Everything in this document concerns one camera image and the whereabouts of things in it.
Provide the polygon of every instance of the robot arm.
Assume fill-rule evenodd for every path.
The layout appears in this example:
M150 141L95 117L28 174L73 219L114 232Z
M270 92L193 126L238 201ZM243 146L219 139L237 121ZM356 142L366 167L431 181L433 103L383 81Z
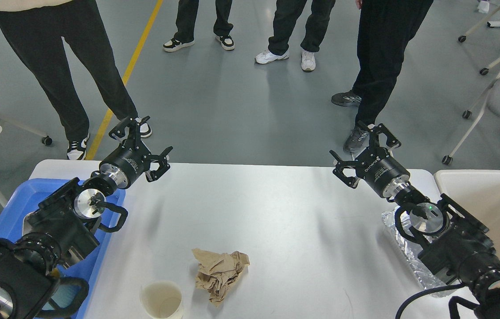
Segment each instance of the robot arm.
M143 173L152 182L169 170L167 154L173 147L153 155L140 139L139 127L148 119L121 121L110 131L120 145L98 171L82 184L78 178L70 180L40 202L35 212L25 216L23 236L15 243L0 238L0 319L69 317L78 310L88 295L88 283L76 277L56 277L56 267L68 268L96 249L97 230L122 228L128 212L107 202L107 196L128 188ZM159 167L150 170L151 163ZM101 223L106 208L120 214L115 226ZM51 299L61 285L80 287L67 307L58 307ZM43 311L46 303L54 310Z
M418 259L444 283L458 279L470 289L479 304L453 297L451 318L459 318L460 304L479 319L500 319L500 260L486 235L488 228L445 194L431 202L410 184L410 173L392 157L390 150L401 145L398 139L382 124L359 124L370 133L369 147L353 161L330 151L336 160L333 174L351 188L364 179L381 198L396 202L395 226L402 237L422 247ZM380 134L386 136L387 147L380 146ZM345 176L345 168L355 169L356 176ZM402 214L410 217L408 230L400 222Z

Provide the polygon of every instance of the brown paper towel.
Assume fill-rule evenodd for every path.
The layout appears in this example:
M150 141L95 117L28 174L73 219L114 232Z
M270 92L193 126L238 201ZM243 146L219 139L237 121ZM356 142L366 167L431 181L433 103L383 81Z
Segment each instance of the brown paper towel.
M195 248L193 255L199 261L195 287L208 291L209 301L215 307L222 303L228 290L234 286L244 271L244 267L250 265L248 255L241 252L217 254Z

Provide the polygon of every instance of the black pants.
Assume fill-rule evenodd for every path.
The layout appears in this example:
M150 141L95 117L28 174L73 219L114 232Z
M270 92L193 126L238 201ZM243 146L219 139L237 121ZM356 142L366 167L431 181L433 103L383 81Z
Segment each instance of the black pants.
M118 119L138 116L114 63L112 47L94 0L0 12L0 29L47 94L68 140L84 139L89 124L74 90L61 37L88 69L114 115Z
M232 0L216 0L216 22L213 27L213 32L218 36L227 36L232 30L232 24L228 23L230 16L230 6ZM179 8L177 8L177 32L173 36L182 43L187 43L195 40L195 20L197 19L197 11L199 10L199 0L179 0Z
M287 42L306 3L307 0L277 0L274 36L270 37L270 45L268 45L270 52L280 56L289 49ZM325 38L333 6L335 6L335 0L312 0L311 15L305 24L305 38L301 42L304 50L319 52L319 45Z
M358 28L360 62L353 92L362 97L355 123L374 124L402 70L404 51L433 0L363 0Z

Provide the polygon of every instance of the paper cup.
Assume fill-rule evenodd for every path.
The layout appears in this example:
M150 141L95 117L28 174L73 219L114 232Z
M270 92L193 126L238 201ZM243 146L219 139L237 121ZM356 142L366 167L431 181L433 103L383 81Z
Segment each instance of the paper cup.
M143 286L140 300L145 312L153 319L183 317L181 289L173 281L157 281Z

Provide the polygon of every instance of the shoe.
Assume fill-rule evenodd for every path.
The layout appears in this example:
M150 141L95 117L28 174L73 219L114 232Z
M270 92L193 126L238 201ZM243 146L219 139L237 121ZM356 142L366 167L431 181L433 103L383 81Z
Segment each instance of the shoe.
M138 121L138 123L142 121L142 119L140 119L139 117L136 117L135 120ZM152 133L151 127L149 127L149 124L147 124L147 122L140 125L140 137L142 139L151 136L151 133Z
M301 70L305 72L315 70L315 53L301 49Z
M234 50L234 40L230 35L227 36L215 36L216 41L220 42L220 46L226 51Z
M191 42L187 42L187 43L182 43L181 41L179 41L179 40L177 40L175 38L171 38L171 40L167 41L163 45L163 51L165 51L165 52L175 52L175 51L177 51L179 49L190 47L193 44L195 44L195 40L193 40Z
M345 93L337 93L331 97L331 102L340 106L358 106L362 97L356 95L353 90Z
M368 131L355 125L355 128L351 130L351 135L349 135L347 141L345 141L343 145L343 151L351 154L358 153L358 151L368 146L368 139Z
M289 58L289 52L286 51L284 54L277 56L274 53L270 52L270 50L265 50L262 53L259 53L255 58L254 61L258 64L268 64L270 62L276 61L276 60L285 60Z
M86 134L83 140L76 140L69 142L69 148L67 149L67 159L72 161L84 160L86 156L86 142L90 137L90 133Z

